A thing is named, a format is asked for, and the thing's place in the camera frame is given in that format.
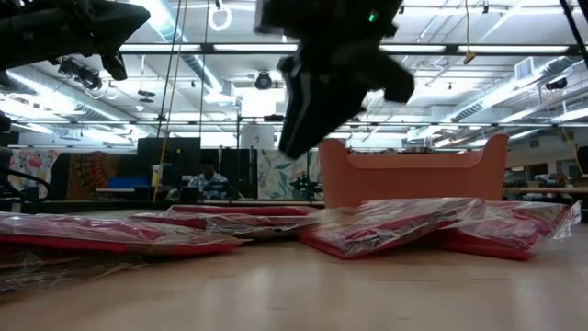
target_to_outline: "blue object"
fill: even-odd
[[[145,177],[111,177],[108,188],[141,188],[148,187],[149,181]]]

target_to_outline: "yellow cable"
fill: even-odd
[[[187,0],[184,3],[184,17],[182,18],[182,29],[186,25],[186,13],[187,13]],[[172,118],[172,108],[174,107],[174,95],[175,95],[175,83],[177,82],[177,72],[180,67],[180,55],[182,54],[182,44],[183,42],[180,41],[179,47],[177,49],[177,59],[175,59],[175,74],[174,74],[174,82],[172,83],[172,98],[169,102],[169,111],[167,112],[167,122],[165,123],[165,134],[164,134],[164,144],[162,146],[162,154],[159,158],[159,172],[157,174],[157,180],[155,182],[155,191],[153,193],[153,202],[156,202],[157,199],[157,190],[159,189],[159,178],[164,173],[164,156],[165,156],[165,147],[167,147],[167,135],[169,134],[169,121]]]
[[[469,52],[469,5],[468,5],[468,0],[466,0],[466,45],[468,46],[468,52]]]

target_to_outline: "orange plastic bin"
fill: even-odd
[[[463,154],[347,154],[343,144],[319,145],[327,208],[363,200],[466,197],[500,200],[508,136],[492,136],[483,150]]]

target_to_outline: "plastic-wrapped package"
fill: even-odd
[[[243,240],[163,223],[72,215],[0,213],[0,243],[52,248],[194,256],[229,251]]]
[[[318,221],[309,216],[255,216],[241,213],[209,214],[195,212],[144,212],[131,216],[133,220],[170,223],[208,233],[229,234],[243,239],[268,239],[294,235]]]
[[[336,257],[362,257],[483,214],[479,199],[373,200],[356,209],[317,212],[321,224],[301,231],[300,241]]]
[[[317,211],[311,207],[215,207],[199,205],[173,205],[168,211],[206,214],[247,214],[254,216],[306,216]]]
[[[140,212],[130,216],[136,221],[166,223],[187,226],[194,229],[206,230],[206,218],[194,212]]]
[[[541,244],[571,236],[582,218],[573,206],[532,201],[487,201],[483,218],[471,218],[429,234],[422,244],[445,250],[528,260]]]
[[[55,289],[144,265],[136,254],[83,254],[3,244],[0,246],[0,292]]]

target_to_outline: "wooden table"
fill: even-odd
[[[496,331],[588,326],[588,225],[530,262],[400,249],[342,261],[296,242],[0,295],[3,331]]]

